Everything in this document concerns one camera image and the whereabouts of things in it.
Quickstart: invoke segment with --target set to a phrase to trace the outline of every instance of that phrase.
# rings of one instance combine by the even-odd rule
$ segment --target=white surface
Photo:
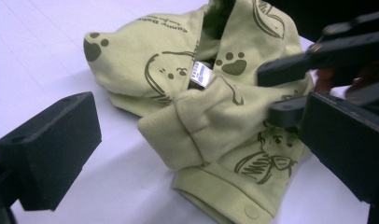
[[[0,0],[0,137],[55,103],[92,91],[103,142],[55,212],[12,210],[25,223],[215,223],[170,189],[174,172],[110,104],[82,51],[89,31],[113,32],[152,12],[183,13],[206,0]],[[315,156],[288,185],[274,224],[363,224],[369,206]]]

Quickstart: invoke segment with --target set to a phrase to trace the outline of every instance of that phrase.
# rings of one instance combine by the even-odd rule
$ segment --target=snap button
[[[253,205],[247,205],[245,207],[245,213],[251,219],[256,219],[260,216],[259,210]]]

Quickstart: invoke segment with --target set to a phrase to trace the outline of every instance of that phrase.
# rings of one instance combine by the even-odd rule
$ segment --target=black foam block
[[[20,178],[24,210],[55,210],[101,142],[91,92],[51,105],[0,139],[0,161]]]

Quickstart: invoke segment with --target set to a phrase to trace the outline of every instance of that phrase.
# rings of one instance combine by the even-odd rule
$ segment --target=paw print
[[[95,39],[99,35],[99,33],[91,33],[89,34],[89,37]],[[108,44],[109,41],[107,39],[102,39],[102,41],[100,41],[100,46],[102,47],[107,47]],[[102,49],[100,46],[97,43],[90,43],[87,39],[84,39],[85,57],[87,58],[88,62],[94,62],[99,58],[99,56],[102,54]]]
[[[223,65],[223,61],[216,60],[216,65],[217,66],[221,66],[222,65],[222,67],[221,67],[222,71],[225,72],[225,73],[227,73],[227,74],[230,74],[230,75],[233,75],[233,76],[240,76],[245,71],[245,69],[247,67],[247,62],[245,60],[243,60],[243,58],[245,57],[245,54],[243,52],[238,53],[237,56],[238,56],[239,59],[236,60],[233,63],[225,63]],[[225,55],[225,59],[227,61],[233,60],[233,53],[228,52]]]

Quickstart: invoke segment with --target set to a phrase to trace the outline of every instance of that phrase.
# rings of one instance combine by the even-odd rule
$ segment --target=light green cloth
[[[188,88],[206,8],[152,14],[114,33],[85,36],[88,64],[115,106],[145,116]]]
[[[115,33],[87,34],[96,81],[114,105],[144,116],[142,135],[177,171],[173,188],[221,223],[268,223],[307,148],[268,125],[270,103],[307,94],[304,80],[257,86],[257,68],[300,53],[295,25],[259,0],[210,0],[184,15],[153,14]],[[194,62],[212,69],[189,88]]]

